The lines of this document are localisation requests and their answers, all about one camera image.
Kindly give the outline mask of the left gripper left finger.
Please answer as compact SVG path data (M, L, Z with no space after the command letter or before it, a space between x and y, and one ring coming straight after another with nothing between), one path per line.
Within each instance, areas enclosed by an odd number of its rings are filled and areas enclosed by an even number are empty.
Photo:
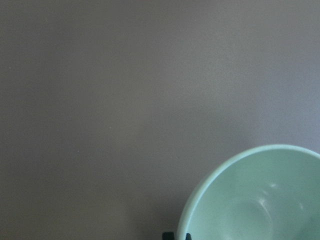
M162 240L174 240L174 232L163 232Z

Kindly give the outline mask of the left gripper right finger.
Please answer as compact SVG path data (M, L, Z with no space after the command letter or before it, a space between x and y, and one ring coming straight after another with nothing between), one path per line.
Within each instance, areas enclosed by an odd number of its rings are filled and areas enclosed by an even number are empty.
M185 240L192 240L192 236L190 233L187 233L185 236Z

